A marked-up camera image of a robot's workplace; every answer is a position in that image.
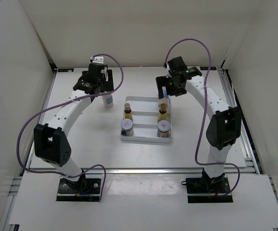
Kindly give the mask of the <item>tall white shaker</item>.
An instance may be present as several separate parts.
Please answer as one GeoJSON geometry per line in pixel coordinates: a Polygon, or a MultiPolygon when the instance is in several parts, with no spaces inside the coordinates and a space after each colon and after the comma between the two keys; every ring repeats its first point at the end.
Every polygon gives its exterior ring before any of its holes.
{"type": "Polygon", "coordinates": [[[162,104],[166,105],[166,108],[170,106],[170,98],[167,95],[166,87],[163,86],[158,91],[158,107],[161,108],[162,104]]]}
{"type": "Polygon", "coordinates": [[[105,108],[112,108],[114,105],[112,94],[103,95],[102,101],[105,108]]]}

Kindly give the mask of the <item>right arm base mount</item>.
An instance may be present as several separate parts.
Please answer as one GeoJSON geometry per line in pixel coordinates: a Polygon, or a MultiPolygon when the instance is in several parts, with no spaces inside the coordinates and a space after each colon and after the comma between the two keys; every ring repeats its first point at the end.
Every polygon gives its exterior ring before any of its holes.
{"type": "Polygon", "coordinates": [[[189,204],[233,203],[227,177],[211,188],[201,178],[186,178],[181,185],[186,186],[189,204]]]}

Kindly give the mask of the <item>short spice jar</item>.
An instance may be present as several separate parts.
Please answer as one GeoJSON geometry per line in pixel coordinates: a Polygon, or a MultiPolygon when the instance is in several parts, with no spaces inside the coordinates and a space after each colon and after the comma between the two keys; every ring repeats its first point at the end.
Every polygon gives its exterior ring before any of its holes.
{"type": "Polygon", "coordinates": [[[171,130],[171,125],[167,120],[161,120],[158,122],[157,136],[160,138],[168,138],[171,130]]]}
{"type": "Polygon", "coordinates": [[[121,135],[133,136],[133,121],[131,119],[123,119],[121,122],[121,135]]]}

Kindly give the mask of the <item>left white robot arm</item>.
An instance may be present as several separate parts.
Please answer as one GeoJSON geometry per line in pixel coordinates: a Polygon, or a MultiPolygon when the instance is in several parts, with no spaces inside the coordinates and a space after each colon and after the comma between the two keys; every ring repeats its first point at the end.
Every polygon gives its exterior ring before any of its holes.
{"type": "Polygon", "coordinates": [[[71,158],[71,147],[67,136],[73,124],[82,112],[94,101],[99,93],[114,90],[112,73],[106,77],[107,65],[93,61],[88,71],[83,72],[73,86],[70,103],[45,124],[34,128],[35,156],[52,165],[59,173],[64,174],[69,187],[76,193],[86,187],[83,170],[71,158]]]}

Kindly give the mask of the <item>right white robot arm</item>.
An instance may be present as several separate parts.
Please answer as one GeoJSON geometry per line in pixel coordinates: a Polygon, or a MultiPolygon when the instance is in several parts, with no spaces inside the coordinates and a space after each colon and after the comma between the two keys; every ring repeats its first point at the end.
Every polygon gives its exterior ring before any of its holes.
{"type": "Polygon", "coordinates": [[[168,74],[156,78],[159,99],[190,93],[209,118],[208,127],[202,128],[199,137],[206,136],[210,144],[207,162],[201,164],[201,187],[211,193],[223,180],[228,153],[240,137],[241,110],[218,97],[207,85],[207,76],[196,67],[188,68],[182,57],[171,59],[164,67],[168,74]]]}

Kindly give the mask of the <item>yellow label bottle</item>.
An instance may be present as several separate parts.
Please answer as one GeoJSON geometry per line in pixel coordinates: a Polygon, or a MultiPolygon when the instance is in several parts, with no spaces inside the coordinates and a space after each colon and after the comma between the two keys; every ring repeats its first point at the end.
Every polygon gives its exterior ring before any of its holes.
{"type": "Polygon", "coordinates": [[[162,120],[166,120],[166,113],[167,113],[166,108],[165,109],[160,108],[158,118],[157,118],[157,122],[160,122],[162,120]]]}
{"type": "Polygon", "coordinates": [[[132,110],[129,103],[124,104],[124,119],[133,121],[132,110]]]}

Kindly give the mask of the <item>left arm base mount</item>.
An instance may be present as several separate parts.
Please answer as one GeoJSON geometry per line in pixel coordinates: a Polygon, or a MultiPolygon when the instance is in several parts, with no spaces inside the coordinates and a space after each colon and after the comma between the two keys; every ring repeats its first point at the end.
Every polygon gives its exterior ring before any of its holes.
{"type": "Polygon", "coordinates": [[[58,202],[99,202],[101,199],[101,178],[85,178],[81,186],[71,185],[60,178],[56,201],[58,202]]]}

